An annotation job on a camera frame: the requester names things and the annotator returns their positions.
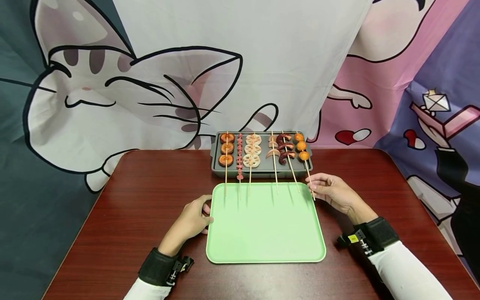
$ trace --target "right hand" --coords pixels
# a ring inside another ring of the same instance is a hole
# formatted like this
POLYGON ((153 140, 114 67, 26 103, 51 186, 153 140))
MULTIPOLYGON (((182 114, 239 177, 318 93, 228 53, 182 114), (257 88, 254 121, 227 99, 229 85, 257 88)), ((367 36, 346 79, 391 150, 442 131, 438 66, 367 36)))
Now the right hand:
POLYGON ((354 225, 370 222, 378 215, 340 177, 318 173, 307 178, 307 186, 315 197, 346 214, 354 225))

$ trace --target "white sleeve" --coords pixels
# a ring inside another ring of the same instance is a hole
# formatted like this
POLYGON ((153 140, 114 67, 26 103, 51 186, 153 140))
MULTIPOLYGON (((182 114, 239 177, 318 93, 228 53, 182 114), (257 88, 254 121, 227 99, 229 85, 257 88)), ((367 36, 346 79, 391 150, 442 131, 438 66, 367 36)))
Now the white sleeve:
POLYGON ((369 257, 396 300, 451 300, 433 274, 398 241, 369 257))
POLYGON ((171 289, 171 287, 153 286, 137 278, 123 300, 163 300, 171 289))

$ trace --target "cat ear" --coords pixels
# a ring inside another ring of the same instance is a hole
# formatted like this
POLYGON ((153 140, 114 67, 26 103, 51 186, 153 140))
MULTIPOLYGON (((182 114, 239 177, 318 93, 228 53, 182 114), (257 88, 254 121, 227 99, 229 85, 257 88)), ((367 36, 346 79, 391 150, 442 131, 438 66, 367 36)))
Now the cat ear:
MULTIPOLYGON (((240 54, 215 48, 186 47, 163 50, 148 55, 148 58, 140 58, 132 69, 135 69, 134 73, 148 76, 148 81, 154 78, 171 81, 194 102, 203 119, 233 89, 241 66, 240 54)), ((183 116, 182 111, 178 113, 183 118, 193 117, 183 116)))
POLYGON ((31 12, 45 62, 59 46, 110 46, 132 54, 108 18, 89 1, 38 0, 31 12))

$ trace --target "hand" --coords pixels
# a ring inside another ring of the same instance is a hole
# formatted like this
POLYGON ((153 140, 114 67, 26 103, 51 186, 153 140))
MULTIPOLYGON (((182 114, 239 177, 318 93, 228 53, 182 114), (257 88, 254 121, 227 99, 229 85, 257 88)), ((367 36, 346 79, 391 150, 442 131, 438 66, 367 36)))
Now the hand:
POLYGON ((211 199, 212 195, 203 195, 185 205, 158 247, 160 253, 175 256, 186 240, 199 233, 208 233, 205 227, 213 222, 213 218, 205 216, 210 215, 210 207, 205 202, 211 199))
POLYGON ((378 215, 340 177, 318 173, 307 178, 307 186, 315 197, 346 214, 354 225, 370 222, 378 215))
POLYGON ((423 132, 432 140, 434 141, 439 147, 441 148, 451 148, 450 144, 447 142, 447 140, 433 127, 428 126, 425 124, 424 121, 420 120, 419 118, 419 124, 423 132))

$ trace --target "wrist strap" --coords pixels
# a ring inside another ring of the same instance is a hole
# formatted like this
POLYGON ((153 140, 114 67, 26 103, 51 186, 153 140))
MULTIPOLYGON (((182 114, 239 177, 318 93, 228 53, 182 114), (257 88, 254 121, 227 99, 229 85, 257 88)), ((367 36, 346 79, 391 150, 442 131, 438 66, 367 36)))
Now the wrist strap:
POLYGON ((355 229, 353 233, 343 234, 337 239, 338 244, 341 247, 347 247, 359 242, 368 256, 383 251, 385 247, 399 240, 395 230, 382 217, 355 225, 353 228, 355 229))
POLYGON ((178 255, 166 256, 153 248, 138 271, 138 278, 154 286, 166 286, 170 272, 173 269, 178 255))
POLYGON ((373 253, 383 251, 385 247, 399 240, 395 230, 382 217, 378 217, 368 223, 355 225, 353 228, 363 231, 365 234, 364 241, 373 253))

